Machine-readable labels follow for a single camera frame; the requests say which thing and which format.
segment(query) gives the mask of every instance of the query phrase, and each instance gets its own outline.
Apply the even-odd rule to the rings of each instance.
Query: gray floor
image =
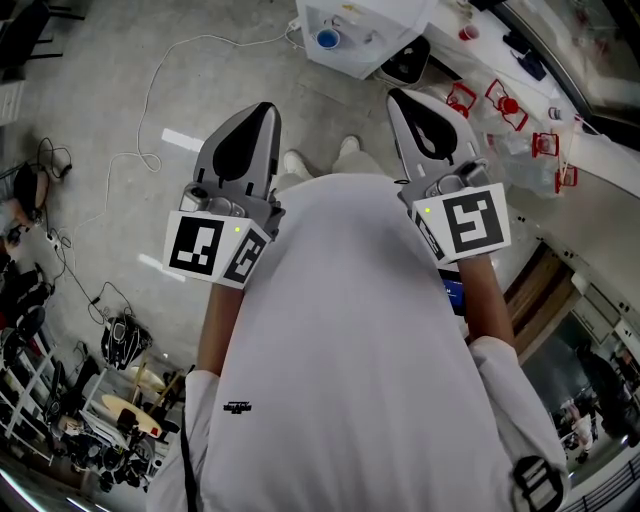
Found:
[[[52,187],[48,200],[51,227],[66,228],[66,236],[102,212],[109,162],[117,153],[135,151],[151,76],[173,43],[200,34],[239,42],[269,39],[297,15],[293,0],[93,0],[80,9],[86,21],[55,20],[47,29],[64,57],[29,63],[21,119],[5,130],[4,164],[31,156],[44,136],[71,151],[73,170]],[[171,363],[190,365],[210,286],[176,281],[138,260],[141,254],[162,259],[168,213],[196,161],[196,153],[163,141],[163,130],[206,139],[239,109],[271,101],[282,115],[281,152],[299,149],[318,172],[326,172],[340,141],[355,133],[386,172],[400,178],[384,97],[381,83],[310,62],[285,40],[234,48],[202,39],[177,47],[157,76],[140,136],[141,150],[157,153],[162,170],[152,174],[135,157],[115,160],[107,213],[78,230],[73,251],[66,251],[70,266],[75,252],[76,275],[92,297],[105,281],[113,282],[150,328],[156,355],[168,353]],[[526,261],[536,242],[522,236]],[[62,267],[40,229],[24,237],[20,251],[49,275]],[[511,279],[524,263],[512,252],[501,266],[510,269]],[[87,314],[82,292],[69,276],[58,279],[56,288],[47,305],[52,336],[70,346],[83,340],[97,353],[102,327]],[[124,306],[110,289],[103,297],[100,307],[115,312]]]

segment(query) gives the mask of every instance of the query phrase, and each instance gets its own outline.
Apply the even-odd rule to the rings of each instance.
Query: shoe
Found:
[[[307,166],[297,151],[287,151],[284,154],[284,172],[285,174],[297,174],[303,180],[312,180],[313,176],[307,169]]]
[[[347,135],[340,144],[340,158],[350,153],[360,151],[360,141],[355,135]]]

